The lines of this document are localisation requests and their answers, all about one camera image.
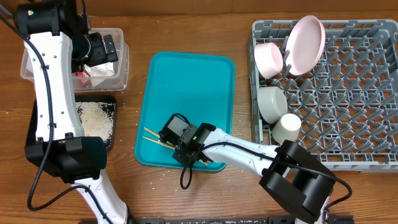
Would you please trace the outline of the white napkin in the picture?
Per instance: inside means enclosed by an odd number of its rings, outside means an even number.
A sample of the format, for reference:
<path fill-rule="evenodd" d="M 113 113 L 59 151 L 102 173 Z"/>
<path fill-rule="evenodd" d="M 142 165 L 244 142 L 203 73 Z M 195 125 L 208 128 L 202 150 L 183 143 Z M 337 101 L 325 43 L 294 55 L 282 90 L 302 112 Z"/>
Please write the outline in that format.
<path fill-rule="evenodd" d="M 96 65 L 93 67 L 89 67 L 84 65 L 84 71 L 91 78 L 91 86 L 95 87 L 105 81 L 107 77 L 111 77 L 114 75 L 114 67 L 113 63 L 108 62 L 101 65 Z"/>

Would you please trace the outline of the wooden chopstick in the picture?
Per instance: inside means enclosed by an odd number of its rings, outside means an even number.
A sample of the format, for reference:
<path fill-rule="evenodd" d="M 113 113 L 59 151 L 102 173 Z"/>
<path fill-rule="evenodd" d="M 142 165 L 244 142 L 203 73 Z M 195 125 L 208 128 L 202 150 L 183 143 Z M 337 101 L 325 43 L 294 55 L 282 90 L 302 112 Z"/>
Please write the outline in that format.
<path fill-rule="evenodd" d="M 166 148 L 175 150 L 175 147 L 172 146 L 172 145 L 170 145 L 170 144 L 162 143 L 162 142 L 160 142 L 160 141 L 156 141 L 155 139 L 151 139 L 151 138 L 148 138 L 148 137 L 145 137 L 145 136 L 143 136 L 142 138 L 144 138 L 144 139 L 146 139 L 146 140 L 148 140 L 148 141 L 150 141 L 150 142 L 156 143 L 156 144 L 158 144 L 158 145 L 161 145 L 161 146 L 163 146 L 163 147 L 166 147 Z M 204 162 L 204 161 L 202 161 L 202 160 L 199 160 L 199 162 L 201 162 L 202 164 L 208 166 L 208 163 L 207 163 L 207 162 Z"/>
<path fill-rule="evenodd" d="M 160 138 L 160 136 L 157 133 L 155 133 L 154 131 L 150 130 L 149 128 L 144 127 L 144 130 L 147 131 L 148 133 L 151 133 L 153 136 L 155 136 L 157 138 Z"/>

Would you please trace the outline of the red candy wrapper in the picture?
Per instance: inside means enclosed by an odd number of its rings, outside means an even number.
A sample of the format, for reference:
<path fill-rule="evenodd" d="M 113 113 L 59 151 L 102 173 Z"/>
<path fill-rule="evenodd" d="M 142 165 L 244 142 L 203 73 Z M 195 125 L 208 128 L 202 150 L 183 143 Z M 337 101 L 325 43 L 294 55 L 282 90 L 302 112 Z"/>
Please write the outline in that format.
<path fill-rule="evenodd" d="M 78 77 L 83 87 L 87 87 L 91 84 L 90 76 L 86 72 L 75 72 L 75 76 Z"/>

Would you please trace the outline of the leftover white rice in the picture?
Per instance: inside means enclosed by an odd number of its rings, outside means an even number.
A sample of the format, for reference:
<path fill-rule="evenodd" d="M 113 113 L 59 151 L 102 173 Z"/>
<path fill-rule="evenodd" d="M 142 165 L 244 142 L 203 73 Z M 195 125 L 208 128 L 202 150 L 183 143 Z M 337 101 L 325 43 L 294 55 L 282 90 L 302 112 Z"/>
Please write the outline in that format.
<path fill-rule="evenodd" d="M 85 136 L 100 137 L 104 142 L 111 139 L 114 121 L 111 103 L 76 102 L 76 108 Z"/>

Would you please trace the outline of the grey bowl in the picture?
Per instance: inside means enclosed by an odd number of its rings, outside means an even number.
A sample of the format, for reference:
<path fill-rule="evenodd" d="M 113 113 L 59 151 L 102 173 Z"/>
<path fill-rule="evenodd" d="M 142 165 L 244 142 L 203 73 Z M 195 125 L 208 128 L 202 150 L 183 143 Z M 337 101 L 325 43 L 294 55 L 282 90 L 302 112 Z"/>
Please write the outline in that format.
<path fill-rule="evenodd" d="M 287 113 L 284 91 L 277 86 L 262 87 L 257 93 L 257 105 L 263 120 L 274 124 Z"/>

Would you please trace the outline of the white paper cup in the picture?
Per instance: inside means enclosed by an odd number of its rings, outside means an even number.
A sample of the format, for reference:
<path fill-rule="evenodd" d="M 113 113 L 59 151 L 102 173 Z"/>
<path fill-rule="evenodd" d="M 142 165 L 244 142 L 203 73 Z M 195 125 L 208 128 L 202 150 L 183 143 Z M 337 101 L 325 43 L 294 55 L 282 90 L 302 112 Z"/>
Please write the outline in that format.
<path fill-rule="evenodd" d="M 282 144 L 285 140 L 296 141 L 301 129 L 301 119 L 292 113 L 285 114 L 271 131 L 274 140 Z"/>

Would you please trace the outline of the small pink bowl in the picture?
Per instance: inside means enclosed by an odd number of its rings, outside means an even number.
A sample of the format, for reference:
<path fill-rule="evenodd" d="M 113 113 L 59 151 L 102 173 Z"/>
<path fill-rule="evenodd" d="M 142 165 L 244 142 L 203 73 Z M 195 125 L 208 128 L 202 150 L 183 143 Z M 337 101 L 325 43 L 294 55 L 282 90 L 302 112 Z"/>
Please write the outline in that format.
<path fill-rule="evenodd" d="M 259 73 L 265 79 L 277 75 L 284 66 L 282 54 L 272 42 L 257 44 L 254 48 L 254 60 Z"/>

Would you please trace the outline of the large white pink-rimmed plate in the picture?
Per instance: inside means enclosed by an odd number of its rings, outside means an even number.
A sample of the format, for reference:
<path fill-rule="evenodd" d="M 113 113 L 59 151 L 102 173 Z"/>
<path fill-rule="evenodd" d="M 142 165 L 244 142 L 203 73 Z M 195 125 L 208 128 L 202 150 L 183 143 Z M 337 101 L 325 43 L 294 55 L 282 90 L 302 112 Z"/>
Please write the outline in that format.
<path fill-rule="evenodd" d="M 286 65 L 289 72 L 299 76 L 318 63 L 325 47 L 325 28 L 315 16 L 305 16 L 294 25 L 285 50 L 289 53 Z"/>

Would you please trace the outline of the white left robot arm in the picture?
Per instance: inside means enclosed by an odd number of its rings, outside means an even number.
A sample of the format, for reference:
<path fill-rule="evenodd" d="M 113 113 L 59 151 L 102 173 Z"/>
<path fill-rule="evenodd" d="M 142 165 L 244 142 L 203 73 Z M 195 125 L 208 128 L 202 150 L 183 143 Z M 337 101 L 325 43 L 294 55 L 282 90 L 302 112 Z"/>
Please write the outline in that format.
<path fill-rule="evenodd" d="M 72 81 L 85 66 L 118 60 L 113 37 L 92 32 L 75 1 L 20 4 L 8 26 L 24 41 L 33 68 L 36 104 L 24 148 L 27 160 L 39 173 L 77 190 L 98 223 L 134 223 L 106 173 L 104 141 L 85 135 Z"/>

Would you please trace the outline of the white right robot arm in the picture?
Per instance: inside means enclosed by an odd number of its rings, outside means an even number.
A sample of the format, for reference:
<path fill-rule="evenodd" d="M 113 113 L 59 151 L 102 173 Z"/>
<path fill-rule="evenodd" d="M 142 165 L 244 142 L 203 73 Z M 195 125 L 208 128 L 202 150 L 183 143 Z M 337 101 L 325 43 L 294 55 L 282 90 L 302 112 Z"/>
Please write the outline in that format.
<path fill-rule="evenodd" d="M 340 181 L 303 147 L 286 140 L 261 145 L 233 137 L 212 124 L 199 127 L 181 121 L 166 126 L 173 157 L 186 170 L 196 161 L 229 164 L 259 177 L 262 188 L 287 212 L 304 223 L 325 223 L 333 186 Z"/>

